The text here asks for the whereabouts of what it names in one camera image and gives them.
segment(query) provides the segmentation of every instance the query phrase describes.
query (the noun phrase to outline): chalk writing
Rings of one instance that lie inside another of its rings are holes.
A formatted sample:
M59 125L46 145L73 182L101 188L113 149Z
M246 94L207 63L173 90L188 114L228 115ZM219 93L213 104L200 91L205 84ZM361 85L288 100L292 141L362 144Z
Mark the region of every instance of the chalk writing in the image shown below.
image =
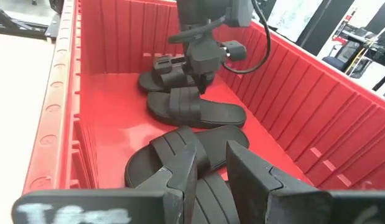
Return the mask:
M375 190L375 188L372 187L373 183L371 181L365 180L361 184L361 190Z
M52 205L42 203L29 203L17 207L18 212L25 213L27 224L49 224L45 212L52 209ZM79 206L69 205L58 209L52 220L51 224L128 224L131 217L123 208L84 211Z
M353 224L382 224L381 221L373 219L379 212L379 208L375 205L363 210L354 220Z

